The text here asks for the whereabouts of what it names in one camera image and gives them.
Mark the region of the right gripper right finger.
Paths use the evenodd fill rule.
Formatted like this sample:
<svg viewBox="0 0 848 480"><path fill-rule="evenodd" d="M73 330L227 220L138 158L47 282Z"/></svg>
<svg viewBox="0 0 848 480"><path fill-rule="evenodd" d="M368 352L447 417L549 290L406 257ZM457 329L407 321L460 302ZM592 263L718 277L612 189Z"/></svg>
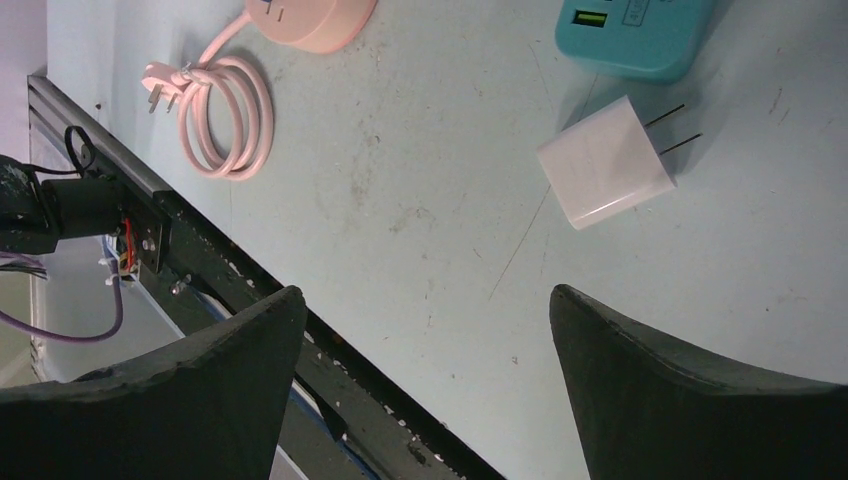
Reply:
<svg viewBox="0 0 848 480"><path fill-rule="evenodd" d="M549 319L593 479L843 479L844 385L746 364L561 284Z"/></svg>

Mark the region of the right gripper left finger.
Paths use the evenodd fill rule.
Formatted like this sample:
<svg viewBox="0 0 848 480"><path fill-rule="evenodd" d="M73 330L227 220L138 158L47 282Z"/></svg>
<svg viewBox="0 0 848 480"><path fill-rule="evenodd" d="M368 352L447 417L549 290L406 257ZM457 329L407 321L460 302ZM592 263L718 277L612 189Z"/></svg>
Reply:
<svg viewBox="0 0 848 480"><path fill-rule="evenodd" d="M5 479L266 479L307 306L285 287L67 383L1 392Z"/></svg>

